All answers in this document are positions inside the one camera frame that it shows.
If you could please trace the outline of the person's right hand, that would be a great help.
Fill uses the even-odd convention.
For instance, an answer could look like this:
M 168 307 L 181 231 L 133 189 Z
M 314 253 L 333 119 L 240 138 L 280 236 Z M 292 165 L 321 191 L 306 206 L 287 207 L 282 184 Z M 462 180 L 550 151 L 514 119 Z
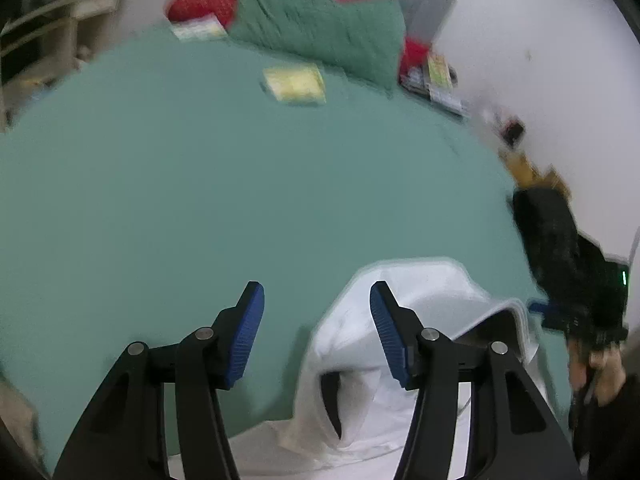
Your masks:
M 602 351 L 587 352 L 584 345 L 575 338 L 570 338 L 566 346 L 570 388 L 574 392 L 584 388 L 587 372 L 591 368 L 596 371 L 593 395 L 598 404 L 605 406 L 611 403 L 622 390 L 627 378 L 620 347 L 612 346 Z

